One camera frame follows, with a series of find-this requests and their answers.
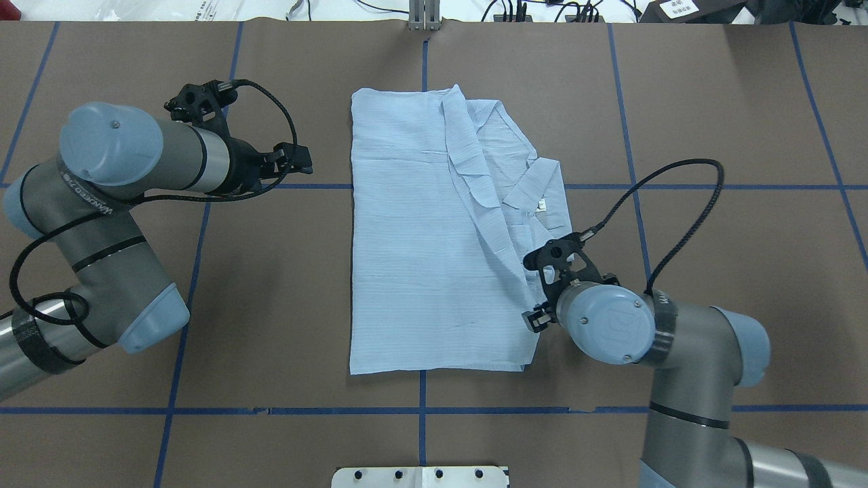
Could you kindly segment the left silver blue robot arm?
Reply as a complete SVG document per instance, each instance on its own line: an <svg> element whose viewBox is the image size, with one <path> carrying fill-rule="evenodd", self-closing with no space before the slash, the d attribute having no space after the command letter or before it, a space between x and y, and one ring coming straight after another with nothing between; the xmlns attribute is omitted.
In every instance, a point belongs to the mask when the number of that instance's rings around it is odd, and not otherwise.
<svg viewBox="0 0 868 488"><path fill-rule="evenodd" d="M105 102L76 108L56 154L3 196L7 219L31 243L8 272L15 306L2 315L2 399L103 349L139 353L189 324L182 292L132 215L149 191L224 203L312 170L307 147L257 151L229 135L220 113L168 121Z"/></svg>

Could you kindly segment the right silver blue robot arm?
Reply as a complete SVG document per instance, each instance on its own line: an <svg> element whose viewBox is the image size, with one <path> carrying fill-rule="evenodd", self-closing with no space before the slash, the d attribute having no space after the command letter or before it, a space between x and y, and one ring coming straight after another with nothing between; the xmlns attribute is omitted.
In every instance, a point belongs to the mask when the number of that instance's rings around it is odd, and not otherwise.
<svg viewBox="0 0 868 488"><path fill-rule="evenodd" d="M639 296L620 285L573 281L524 312L534 333L561 325L601 363L654 371L639 486L865 487L866 470L766 447L730 432L734 390L763 379L771 341L757 319Z"/></svg>

